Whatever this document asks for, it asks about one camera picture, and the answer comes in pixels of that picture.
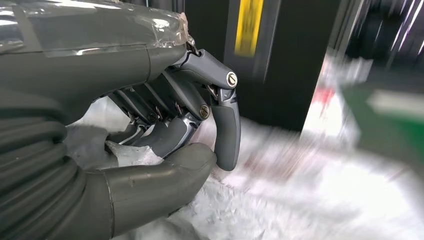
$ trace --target plastic wrap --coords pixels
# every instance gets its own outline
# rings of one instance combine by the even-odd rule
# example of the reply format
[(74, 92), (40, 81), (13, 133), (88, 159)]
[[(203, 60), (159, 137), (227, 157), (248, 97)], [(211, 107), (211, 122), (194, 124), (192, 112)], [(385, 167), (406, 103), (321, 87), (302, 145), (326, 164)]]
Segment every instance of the plastic wrap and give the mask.
[(189, 39), (184, 14), (119, 1), (19, 1), (48, 57), (172, 48)]
[[(95, 123), (105, 115), (86, 116), (94, 119), (84, 122)], [(234, 171), (216, 167), (188, 206), (114, 240), (424, 239), (423, 185), (406, 166), (367, 152), (317, 148), (297, 134), (247, 119), (241, 127)], [(192, 142), (213, 148), (215, 136), (208, 118)], [(121, 150), (129, 164), (161, 161), (134, 147)]]
[(361, 133), (345, 103), (341, 87), (365, 82), (372, 64), (372, 60), (348, 59), (327, 49), (302, 138), (331, 148), (355, 148)]
[(0, 54), (24, 46), (24, 38), (19, 30), (13, 3), (0, 0)]

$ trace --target yellow label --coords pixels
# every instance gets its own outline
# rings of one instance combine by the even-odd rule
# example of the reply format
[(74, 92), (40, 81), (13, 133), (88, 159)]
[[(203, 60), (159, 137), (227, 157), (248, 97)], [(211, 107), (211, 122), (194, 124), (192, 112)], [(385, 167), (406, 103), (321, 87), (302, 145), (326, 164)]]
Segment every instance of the yellow label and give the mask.
[(264, 0), (240, 0), (234, 48), (236, 55), (244, 57), (255, 55), (263, 5)]

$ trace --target metal screw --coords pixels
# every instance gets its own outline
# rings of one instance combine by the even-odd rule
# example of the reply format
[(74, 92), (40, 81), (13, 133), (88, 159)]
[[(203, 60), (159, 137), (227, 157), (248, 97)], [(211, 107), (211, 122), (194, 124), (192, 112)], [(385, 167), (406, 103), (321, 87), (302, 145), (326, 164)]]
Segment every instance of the metal screw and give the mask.
[(226, 75), (226, 82), (230, 87), (235, 87), (237, 85), (237, 75), (230, 71)]
[(209, 117), (209, 107), (206, 105), (200, 106), (200, 116), (203, 119), (207, 119)]
[(148, 120), (152, 123), (155, 123), (157, 119), (158, 119), (158, 116), (154, 112), (151, 112), (148, 115)]

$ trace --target green object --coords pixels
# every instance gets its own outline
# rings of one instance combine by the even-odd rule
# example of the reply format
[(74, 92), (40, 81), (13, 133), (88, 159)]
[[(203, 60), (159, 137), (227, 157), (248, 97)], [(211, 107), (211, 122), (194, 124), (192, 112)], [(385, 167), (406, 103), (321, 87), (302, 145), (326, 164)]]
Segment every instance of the green object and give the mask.
[(424, 173), (424, 127), (374, 112), (367, 104), (374, 91), (364, 85), (342, 91), (361, 132), (358, 148), (399, 160)]

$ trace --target black panel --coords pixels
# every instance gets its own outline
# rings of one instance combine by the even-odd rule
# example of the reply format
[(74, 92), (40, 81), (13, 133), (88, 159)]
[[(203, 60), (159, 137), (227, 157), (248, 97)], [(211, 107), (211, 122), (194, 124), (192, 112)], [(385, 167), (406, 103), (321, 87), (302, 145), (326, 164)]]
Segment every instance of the black panel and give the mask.
[(229, 0), (185, 0), (188, 31), (198, 49), (224, 60)]
[(302, 130), (339, 3), (281, 2), (265, 83), (240, 79), (237, 87), (243, 117)]

